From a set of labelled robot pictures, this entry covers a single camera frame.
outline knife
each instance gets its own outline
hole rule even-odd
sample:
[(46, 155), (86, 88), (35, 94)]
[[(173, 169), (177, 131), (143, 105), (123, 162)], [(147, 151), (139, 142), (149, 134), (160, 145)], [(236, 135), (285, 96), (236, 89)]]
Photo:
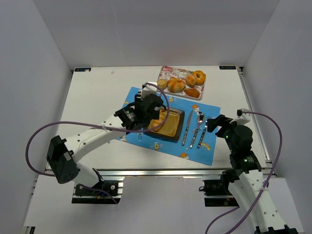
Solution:
[(186, 136), (187, 136), (187, 133), (189, 132), (189, 127), (190, 127), (190, 123), (191, 123), (192, 114), (193, 114), (193, 110), (190, 112), (189, 117), (187, 118), (186, 129), (185, 129), (184, 137), (183, 137), (183, 140), (182, 140), (182, 146), (185, 144)]
[(200, 148), (200, 145), (201, 145), (201, 143), (203, 142), (205, 133), (206, 133), (207, 128), (208, 128), (208, 120), (209, 120), (210, 118), (212, 118), (212, 117), (211, 117), (211, 116), (208, 116), (208, 118), (207, 118), (207, 120), (206, 120), (205, 129), (204, 129), (203, 133), (201, 134), (201, 137), (200, 137), (200, 139), (199, 139), (199, 143), (198, 143), (198, 145), (197, 145), (197, 148), (198, 148), (198, 149)]

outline spoon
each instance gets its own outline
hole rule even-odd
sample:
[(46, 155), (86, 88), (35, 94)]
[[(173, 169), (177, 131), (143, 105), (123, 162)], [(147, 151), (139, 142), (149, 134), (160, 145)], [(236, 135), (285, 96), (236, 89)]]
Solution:
[(192, 139), (190, 148), (193, 147), (194, 142), (195, 142), (195, 139), (196, 139), (196, 136), (197, 136), (197, 133), (198, 133), (198, 130), (199, 130), (199, 127), (200, 127), (200, 125), (202, 125), (204, 122), (205, 122), (205, 115), (204, 115), (203, 113), (199, 112), (199, 116), (197, 117), (197, 128), (196, 128), (196, 130), (195, 130), (195, 133), (194, 133), (194, 136), (193, 136), (193, 139)]

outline black tag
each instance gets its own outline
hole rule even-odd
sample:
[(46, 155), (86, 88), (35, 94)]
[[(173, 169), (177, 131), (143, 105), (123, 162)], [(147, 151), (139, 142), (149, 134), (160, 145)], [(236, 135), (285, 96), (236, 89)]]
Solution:
[(219, 66), (220, 70), (236, 70), (235, 66)]
[(75, 72), (91, 72), (91, 67), (75, 68)]

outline wall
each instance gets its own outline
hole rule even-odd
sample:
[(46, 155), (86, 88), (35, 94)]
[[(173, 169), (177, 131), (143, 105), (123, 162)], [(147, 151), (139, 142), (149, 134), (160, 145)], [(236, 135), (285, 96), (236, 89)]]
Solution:
[[(27, 140), (59, 119), (71, 77), (31, 0), (1, 1), (0, 71), (0, 232), (17, 234), (37, 178), (25, 162)], [(55, 130), (40, 134), (31, 147), (36, 168), (43, 170)]]
[[(312, 1), (282, 0), (244, 69), (254, 109), (273, 117), (282, 129), (283, 149), (276, 171), (286, 178), (307, 234), (312, 233), (311, 38)], [(274, 158), (277, 130), (258, 119)]]
[(75, 66), (244, 65), (278, 0), (34, 0)]

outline floral tray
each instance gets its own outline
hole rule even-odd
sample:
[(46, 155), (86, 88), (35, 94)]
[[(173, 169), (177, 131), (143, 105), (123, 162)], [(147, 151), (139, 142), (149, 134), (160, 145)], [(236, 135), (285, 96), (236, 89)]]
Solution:
[[(178, 79), (185, 81), (185, 78), (190, 74), (192, 74), (192, 71), (188, 71), (188, 70), (180, 69), (180, 68), (169, 67), (169, 66), (162, 66), (162, 68), (160, 69), (160, 73), (158, 75), (157, 81), (159, 79), (165, 79), (168, 81), (170, 79), (170, 77), (176, 77)], [(173, 96), (190, 98), (190, 99), (194, 99), (194, 100), (201, 100), (203, 93), (204, 93), (204, 89), (205, 89), (205, 83), (203, 83), (202, 85), (195, 85), (195, 87), (193, 87), (200, 92), (200, 95), (198, 98), (190, 97), (190, 96), (186, 95), (184, 90), (182, 90), (181, 92), (178, 92), (178, 93), (172, 93), (166, 87), (164, 91), (165, 91), (165, 93), (173, 95)]]

